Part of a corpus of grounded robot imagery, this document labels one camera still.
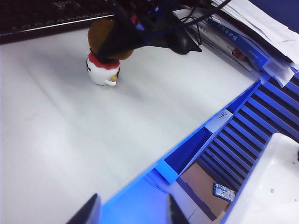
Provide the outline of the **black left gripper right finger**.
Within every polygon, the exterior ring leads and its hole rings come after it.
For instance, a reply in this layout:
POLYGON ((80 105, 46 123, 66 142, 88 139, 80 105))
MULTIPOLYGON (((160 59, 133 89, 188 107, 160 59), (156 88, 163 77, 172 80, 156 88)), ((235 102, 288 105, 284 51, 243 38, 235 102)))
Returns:
POLYGON ((171 194, 166 196, 167 223, 168 224, 187 224, 188 220, 184 216, 181 208, 171 194))

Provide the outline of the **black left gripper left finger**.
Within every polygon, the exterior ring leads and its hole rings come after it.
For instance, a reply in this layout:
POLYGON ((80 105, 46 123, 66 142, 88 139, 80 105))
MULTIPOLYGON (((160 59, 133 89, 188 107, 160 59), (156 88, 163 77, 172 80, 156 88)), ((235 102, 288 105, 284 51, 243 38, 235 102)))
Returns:
POLYGON ((99 224, 101 210, 101 197, 96 193, 66 223, 99 224))

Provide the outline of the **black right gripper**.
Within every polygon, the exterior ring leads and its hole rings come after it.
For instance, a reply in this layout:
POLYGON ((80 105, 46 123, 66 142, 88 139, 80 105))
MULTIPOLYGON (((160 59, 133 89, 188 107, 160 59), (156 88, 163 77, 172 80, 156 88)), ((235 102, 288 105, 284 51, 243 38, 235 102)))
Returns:
POLYGON ((172 31, 178 0, 113 0, 115 18, 96 21, 96 58, 101 62, 125 60, 150 37, 172 31))

